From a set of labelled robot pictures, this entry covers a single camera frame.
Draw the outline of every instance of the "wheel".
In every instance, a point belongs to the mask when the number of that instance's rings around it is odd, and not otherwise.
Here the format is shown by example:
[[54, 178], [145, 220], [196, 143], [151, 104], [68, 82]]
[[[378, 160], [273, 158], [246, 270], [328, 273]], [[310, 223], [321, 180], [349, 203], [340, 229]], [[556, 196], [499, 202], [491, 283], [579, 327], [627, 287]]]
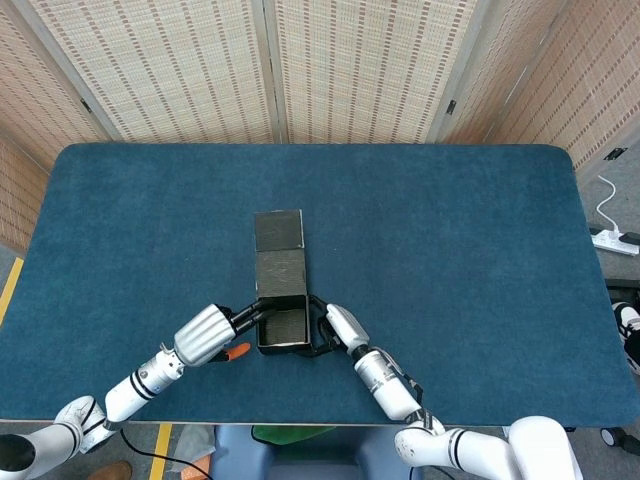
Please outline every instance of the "wheel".
[[619, 427], [614, 428], [601, 428], [600, 436], [604, 443], [610, 447], [619, 447], [620, 442], [627, 434]]

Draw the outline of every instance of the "orange object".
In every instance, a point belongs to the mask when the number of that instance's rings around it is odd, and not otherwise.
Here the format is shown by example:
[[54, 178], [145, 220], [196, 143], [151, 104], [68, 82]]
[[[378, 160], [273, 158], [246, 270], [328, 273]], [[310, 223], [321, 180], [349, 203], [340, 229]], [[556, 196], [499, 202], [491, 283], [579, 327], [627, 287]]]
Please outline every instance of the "orange object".
[[247, 353], [251, 349], [250, 343], [241, 343], [233, 348], [227, 350], [227, 355], [229, 355], [229, 360], [235, 360], [238, 357], [241, 357], [245, 353]]
[[[204, 456], [193, 463], [205, 472], [211, 471], [211, 455]], [[186, 467], [180, 473], [180, 478], [182, 480], [205, 480], [207, 477], [193, 467]]]

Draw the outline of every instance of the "table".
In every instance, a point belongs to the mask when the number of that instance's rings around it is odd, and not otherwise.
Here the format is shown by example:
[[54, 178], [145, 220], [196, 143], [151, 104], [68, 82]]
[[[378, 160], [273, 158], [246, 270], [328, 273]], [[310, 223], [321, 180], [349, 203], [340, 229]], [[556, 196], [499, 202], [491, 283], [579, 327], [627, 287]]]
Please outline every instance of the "table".
[[[251, 302], [254, 214], [297, 208], [309, 290], [349, 308], [443, 422], [638, 415], [558, 148], [83, 144], [56, 162], [0, 329], [0, 418], [102, 400], [209, 303]], [[345, 354], [255, 348], [135, 419], [386, 423]]]

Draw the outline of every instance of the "shoe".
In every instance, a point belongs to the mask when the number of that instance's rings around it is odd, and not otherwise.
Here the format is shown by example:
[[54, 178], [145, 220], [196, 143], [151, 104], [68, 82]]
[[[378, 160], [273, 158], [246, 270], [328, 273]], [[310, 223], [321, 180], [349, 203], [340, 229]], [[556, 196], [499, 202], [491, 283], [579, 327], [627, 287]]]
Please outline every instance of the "shoe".
[[87, 480], [131, 480], [133, 469], [129, 462], [118, 462], [92, 473]]
[[613, 304], [613, 314], [629, 367], [633, 373], [640, 375], [640, 314], [624, 302]]

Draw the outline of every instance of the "brown shoe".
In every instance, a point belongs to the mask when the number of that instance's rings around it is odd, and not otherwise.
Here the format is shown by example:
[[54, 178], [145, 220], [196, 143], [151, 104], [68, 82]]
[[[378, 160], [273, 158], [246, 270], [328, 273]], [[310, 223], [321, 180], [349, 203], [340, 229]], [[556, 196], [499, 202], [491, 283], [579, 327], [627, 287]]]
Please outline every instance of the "brown shoe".
[[118, 462], [93, 472], [87, 480], [131, 480], [133, 469], [129, 462]]

